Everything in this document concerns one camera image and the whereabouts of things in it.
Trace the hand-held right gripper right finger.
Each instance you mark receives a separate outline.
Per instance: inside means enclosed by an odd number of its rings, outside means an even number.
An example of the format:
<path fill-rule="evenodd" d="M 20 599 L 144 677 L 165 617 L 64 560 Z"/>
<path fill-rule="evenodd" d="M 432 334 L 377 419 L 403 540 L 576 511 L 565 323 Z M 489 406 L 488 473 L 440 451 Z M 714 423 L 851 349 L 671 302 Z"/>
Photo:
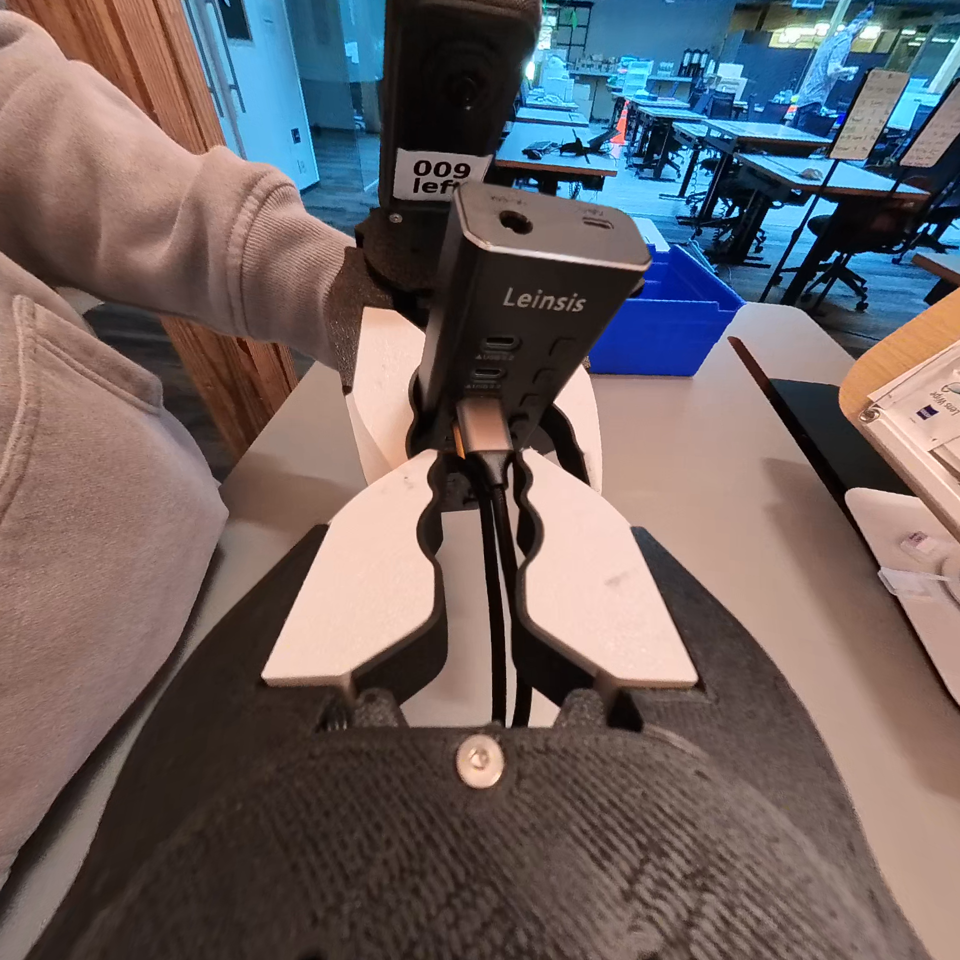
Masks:
<path fill-rule="evenodd" d="M 539 453 L 515 462 L 519 676 L 545 697 L 690 690 L 699 676 L 633 529 Z"/>

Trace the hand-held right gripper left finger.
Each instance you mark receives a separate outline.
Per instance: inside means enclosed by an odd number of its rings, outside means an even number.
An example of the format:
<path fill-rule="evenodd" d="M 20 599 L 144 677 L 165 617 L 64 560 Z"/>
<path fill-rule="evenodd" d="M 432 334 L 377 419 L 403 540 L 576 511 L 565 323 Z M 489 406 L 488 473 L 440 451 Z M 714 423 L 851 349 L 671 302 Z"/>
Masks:
<path fill-rule="evenodd" d="M 439 676 L 447 479 L 445 456 L 426 450 L 338 511 L 262 669 L 267 686 L 413 697 Z"/>

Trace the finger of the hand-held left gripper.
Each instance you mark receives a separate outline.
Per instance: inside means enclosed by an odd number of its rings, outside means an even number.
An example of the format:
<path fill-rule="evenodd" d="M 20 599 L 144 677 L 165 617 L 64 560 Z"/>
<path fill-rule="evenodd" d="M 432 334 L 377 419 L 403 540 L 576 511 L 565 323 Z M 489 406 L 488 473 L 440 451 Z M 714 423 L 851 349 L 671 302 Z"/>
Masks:
<path fill-rule="evenodd" d="M 431 451 L 412 457 L 411 385 L 423 358 L 426 335 L 399 312 L 363 310 L 348 414 L 362 472 L 369 486 L 426 487 Z"/>
<path fill-rule="evenodd" d="M 534 440 L 539 430 L 553 445 L 558 465 L 569 474 L 603 492 L 603 451 L 594 386 L 585 369 L 575 369 L 552 405 L 534 393 L 524 395 L 523 449 L 540 450 Z"/>

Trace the black power bank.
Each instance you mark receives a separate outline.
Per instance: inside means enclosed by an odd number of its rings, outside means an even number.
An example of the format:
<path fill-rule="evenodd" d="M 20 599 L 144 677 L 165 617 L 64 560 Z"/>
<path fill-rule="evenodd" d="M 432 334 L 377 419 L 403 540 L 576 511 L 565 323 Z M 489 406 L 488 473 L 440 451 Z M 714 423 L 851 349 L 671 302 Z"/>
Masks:
<path fill-rule="evenodd" d="M 623 211 L 470 181 L 456 189 L 413 385 L 410 454 L 452 450 L 464 400 L 529 445 L 652 254 Z"/>

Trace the person's left forearm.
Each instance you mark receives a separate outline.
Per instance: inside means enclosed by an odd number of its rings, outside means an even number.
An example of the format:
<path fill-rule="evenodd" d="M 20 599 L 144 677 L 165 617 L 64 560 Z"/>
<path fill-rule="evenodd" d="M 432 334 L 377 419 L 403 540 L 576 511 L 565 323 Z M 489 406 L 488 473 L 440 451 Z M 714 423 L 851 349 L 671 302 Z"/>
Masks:
<path fill-rule="evenodd" d="M 3 340 L 16 306 L 77 326 L 69 287 L 340 367 L 331 289 L 354 244 L 286 175 L 186 150 L 24 16 L 1 34 Z"/>

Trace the blue plastic bin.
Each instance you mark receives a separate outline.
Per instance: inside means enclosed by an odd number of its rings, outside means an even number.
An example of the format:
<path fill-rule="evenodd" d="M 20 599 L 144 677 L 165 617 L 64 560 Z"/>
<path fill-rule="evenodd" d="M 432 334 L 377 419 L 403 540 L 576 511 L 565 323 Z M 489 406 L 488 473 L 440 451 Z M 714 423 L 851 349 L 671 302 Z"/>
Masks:
<path fill-rule="evenodd" d="M 745 300 L 680 246 L 654 250 L 588 355 L 595 376 L 694 377 Z"/>

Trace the wooden office desk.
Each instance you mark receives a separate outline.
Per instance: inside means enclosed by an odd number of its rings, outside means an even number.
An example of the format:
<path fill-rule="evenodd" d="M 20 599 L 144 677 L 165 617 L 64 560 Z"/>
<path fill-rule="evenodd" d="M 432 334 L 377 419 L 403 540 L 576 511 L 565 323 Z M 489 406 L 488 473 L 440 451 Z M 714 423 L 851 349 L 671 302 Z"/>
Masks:
<path fill-rule="evenodd" d="M 781 195 L 809 195 L 814 201 L 808 216 L 794 230 L 791 244 L 804 233 L 809 233 L 813 242 L 807 254 L 796 268 L 786 266 L 789 251 L 786 250 L 774 267 L 760 300 L 765 301 L 773 288 L 782 284 L 784 277 L 791 275 L 784 288 L 780 303 L 796 306 L 801 302 L 805 287 L 817 274 L 822 259 L 832 258 L 833 245 L 818 240 L 808 229 L 816 201 L 826 200 L 834 204 L 834 211 L 841 216 L 862 215 L 870 228 L 869 251 L 866 254 L 893 254 L 906 240 L 918 221 L 921 212 L 931 200 L 930 192 L 918 185 L 903 183 L 880 174 L 864 170 L 848 162 L 830 161 L 826 158 L 774 157 L 761 154 L 742 154 L 742 167 L 757 184 L 757 192 L 778 199 Z"/>
<path fill-rule="evenodd" d="M 829 138 L 774 123 L 717 119 L 707 119 L 701 123 L 673 121 L 671 133 L 682 146 L 690 150 L 689 163 L 676 195 L 686 200 L 690 197 L 694 200 L 707 198 L 708 190 L 699 194 L 689 192 L 694 175 L 704 164 L 713 174 L 709 182 L 709 189 L 713 189 L 738 153 L 808 158 L 832 145 Z"/>
<path fill-rule="evenodd" d="M 485 182 L 515 187 L 533 184 L 541 194 L 555 196 L 562 185 L 571 196 L 602 191 L 618 176 L 617 145 L 588 126 L 514 121 L 485 175 Z"/>

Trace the white door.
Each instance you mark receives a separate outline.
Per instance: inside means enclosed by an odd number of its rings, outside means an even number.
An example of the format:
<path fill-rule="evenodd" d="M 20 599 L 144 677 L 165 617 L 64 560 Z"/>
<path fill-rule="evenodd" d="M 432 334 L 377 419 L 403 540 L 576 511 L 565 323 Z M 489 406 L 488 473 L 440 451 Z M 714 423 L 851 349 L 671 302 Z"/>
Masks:
<path fill-rule="evenodd" d="M 282 1 L 182 1 L 226 146 L 305 191 L 318 183 L 301 77 Z"/>

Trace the person's grey hoodie torso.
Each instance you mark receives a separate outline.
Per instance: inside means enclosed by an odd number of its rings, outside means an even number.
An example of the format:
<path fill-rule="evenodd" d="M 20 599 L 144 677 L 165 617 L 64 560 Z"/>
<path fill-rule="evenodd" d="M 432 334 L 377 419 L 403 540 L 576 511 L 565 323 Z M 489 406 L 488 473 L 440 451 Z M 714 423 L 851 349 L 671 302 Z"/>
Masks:
<path fill-rule="evenodd" d="M 1 872 L 181 638 L 228 511 L 162 384 L 2 256 Z"/>

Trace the black office chair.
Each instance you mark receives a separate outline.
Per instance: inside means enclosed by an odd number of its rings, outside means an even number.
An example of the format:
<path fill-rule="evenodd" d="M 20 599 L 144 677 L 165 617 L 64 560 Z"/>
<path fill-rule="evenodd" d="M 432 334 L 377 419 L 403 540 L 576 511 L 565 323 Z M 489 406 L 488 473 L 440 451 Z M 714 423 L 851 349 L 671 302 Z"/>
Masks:
<path fill-rule="evenodd" d="M 854 310 L 864 313 L 869 307 L 869 289 L 865 277 L 851 269 L 854 257 L 869 252 L 872 241 L 871 230 L 866 219 L 860 214 L 841 216 L 837 208 L 830 216 L 814 217 L 807 223 L 810 233 L 818 240 L 828 241 L 832 245 L 832 258 L 825 258 L 817 266 L 814 278 L 804 287 L 800 301 L 810 302 L 816 288 L 822 287 L 815 307 L 821 306 L 827 294 L 837 282 L 845 285 L 856 298 Z"/>

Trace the wooden document board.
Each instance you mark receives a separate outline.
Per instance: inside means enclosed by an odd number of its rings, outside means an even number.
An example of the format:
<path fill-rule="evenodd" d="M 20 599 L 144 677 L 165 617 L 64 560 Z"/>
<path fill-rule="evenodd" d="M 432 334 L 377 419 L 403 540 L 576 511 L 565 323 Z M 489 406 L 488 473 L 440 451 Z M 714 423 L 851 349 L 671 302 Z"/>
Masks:
<path fill-rule="evenodd" d="M 958 479 L 928 452 L 906 438 L 885 414 L 866 416 L 889 384 L 958 342 L 959 292 L 948 294 L 909 320 L 856 360 L 841 382 L 844 417 L 870 447 L 932 511 L 958 515 Z"/>

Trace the white stand base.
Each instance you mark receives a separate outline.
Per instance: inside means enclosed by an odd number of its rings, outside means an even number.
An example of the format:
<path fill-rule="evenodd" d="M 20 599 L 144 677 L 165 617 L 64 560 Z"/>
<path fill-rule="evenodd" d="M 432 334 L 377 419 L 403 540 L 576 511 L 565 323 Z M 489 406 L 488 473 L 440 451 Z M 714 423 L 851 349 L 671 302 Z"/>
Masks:
<path fill-rule="evenodd" d="M 867 487 L 846 509 L 951 699 L 959 702 L 959 543 L 916 496 Z"/>

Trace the white wipe packet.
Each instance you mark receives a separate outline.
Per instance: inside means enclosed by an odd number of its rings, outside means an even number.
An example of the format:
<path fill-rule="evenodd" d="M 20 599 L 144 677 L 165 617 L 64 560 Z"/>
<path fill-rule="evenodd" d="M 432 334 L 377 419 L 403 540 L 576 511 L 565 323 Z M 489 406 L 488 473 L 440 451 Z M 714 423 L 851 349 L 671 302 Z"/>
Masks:
<path fill-rule="evenodd" d="M 959 342 L 869 394 L 917 450 L 959 477 Z"/>

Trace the whiteboard on stand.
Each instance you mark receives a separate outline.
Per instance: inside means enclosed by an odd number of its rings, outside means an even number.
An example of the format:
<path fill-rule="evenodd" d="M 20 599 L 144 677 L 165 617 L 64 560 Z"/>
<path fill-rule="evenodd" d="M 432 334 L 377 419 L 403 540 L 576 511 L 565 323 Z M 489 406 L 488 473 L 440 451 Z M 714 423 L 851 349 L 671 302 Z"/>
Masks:
<path fill-rule="evenodd" d="M 869 158 L 909 82 L 909 74 L 872 68 L 864 76 L 827 154 L 832 162 Z"/>
<path fill-rule="evenodd" d="M 959 78 L 920 125 L 898 164 L 902 168 L 930 169 L 959 137 Z"/>

